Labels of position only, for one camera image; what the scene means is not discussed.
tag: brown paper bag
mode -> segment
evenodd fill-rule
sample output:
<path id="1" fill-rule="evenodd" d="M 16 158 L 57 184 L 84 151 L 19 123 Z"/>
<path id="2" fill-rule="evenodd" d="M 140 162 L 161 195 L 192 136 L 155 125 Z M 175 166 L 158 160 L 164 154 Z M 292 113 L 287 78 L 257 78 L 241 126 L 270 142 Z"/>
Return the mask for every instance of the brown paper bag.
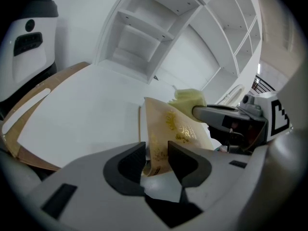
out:
<path id="1" fill-rule="evenodd" d="M 140 128 L 143 131 L 147 130 L 151 158 L 143 170 L 145 175 L 153 176 L 172 170 L 168 163 L 168 141 L 177 142 L 187 149 L 214 149 L 201 123 L 193 121 L 171 105 L 153 98 L 145 98 L 141 112 L 143 115 Z"/>

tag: black button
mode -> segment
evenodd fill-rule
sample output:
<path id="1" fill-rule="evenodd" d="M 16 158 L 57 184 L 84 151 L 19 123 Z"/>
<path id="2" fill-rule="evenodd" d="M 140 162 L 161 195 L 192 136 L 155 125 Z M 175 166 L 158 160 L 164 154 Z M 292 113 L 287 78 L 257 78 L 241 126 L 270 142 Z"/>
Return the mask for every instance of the black button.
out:
<path id="1" fill-rule="evenodd" d="M 31 20 L 27 21 L 25 29 L 26 29 L 27 32 L 31 32 L 33 30 L 34 26 L 35 26 L 35 22 L 34 22 L 34 20 L 31 19 Z"/>
<path id="2" fill-rule="evenodd" d="M 245 95 L 244 98 L 243 98 L 243 103 L 247 103 L 247 102 L 248 102 L 248 99 L 249 99 L 248 96 Z"/>

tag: window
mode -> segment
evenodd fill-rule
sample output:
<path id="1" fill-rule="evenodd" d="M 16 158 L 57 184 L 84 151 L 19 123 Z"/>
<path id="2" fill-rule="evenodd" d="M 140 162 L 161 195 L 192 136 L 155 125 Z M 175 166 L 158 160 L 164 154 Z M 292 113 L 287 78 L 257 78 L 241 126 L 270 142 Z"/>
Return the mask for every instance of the window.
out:
<path id="1" fill-rule="evenodd" d="M 260 74 L 260 71 L 261 71 L 261 64 L 258 64 L 258 71 L 257 71 L 258 75 Z"/>

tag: yellow sponge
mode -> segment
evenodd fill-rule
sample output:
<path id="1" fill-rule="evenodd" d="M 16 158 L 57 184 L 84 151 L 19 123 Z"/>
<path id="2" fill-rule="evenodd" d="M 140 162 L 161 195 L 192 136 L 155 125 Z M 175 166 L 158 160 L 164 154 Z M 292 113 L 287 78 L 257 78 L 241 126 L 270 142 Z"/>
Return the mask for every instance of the yellow sponge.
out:
<path id="1" fill-rule="evenodd" d="M 203 92 L 196 89 L 176 90 L 174 97 L 175 99 L 170 101 L 168 104 L 175 107 L 194 121 L 202 122 L 196 119 L 192 112 L 195 106 L 206 107 Z"/>

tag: railing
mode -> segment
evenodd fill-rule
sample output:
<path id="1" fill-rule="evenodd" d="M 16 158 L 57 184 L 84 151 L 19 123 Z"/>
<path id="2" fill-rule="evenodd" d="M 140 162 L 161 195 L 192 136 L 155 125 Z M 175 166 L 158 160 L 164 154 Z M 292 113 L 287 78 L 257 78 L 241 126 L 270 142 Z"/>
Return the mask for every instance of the railing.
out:
<path id="1" fill-rule="evenodd" d="M 269 91 L 275 91 L 275 89 L 270 86 L 265 80 L 260 78 L 260 76 L 255 77 L 254 83 L 252 84 L 251 87 L 256 93 L 264 93 L 264 92 L 269 92 Z"/>

